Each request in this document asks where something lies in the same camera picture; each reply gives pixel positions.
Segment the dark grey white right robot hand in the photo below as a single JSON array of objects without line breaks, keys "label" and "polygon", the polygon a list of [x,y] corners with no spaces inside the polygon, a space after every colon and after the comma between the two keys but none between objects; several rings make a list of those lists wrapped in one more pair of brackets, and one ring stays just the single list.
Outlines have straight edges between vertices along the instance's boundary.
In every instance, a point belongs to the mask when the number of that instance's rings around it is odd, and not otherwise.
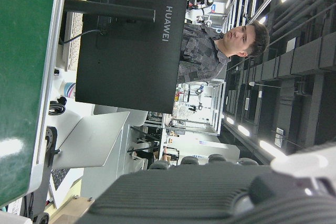
[{"label": "dark grey white right robot hand", "polygon": [[79,223],[335,223],[335,144],[269,165],[215,156],[126,174]]}]

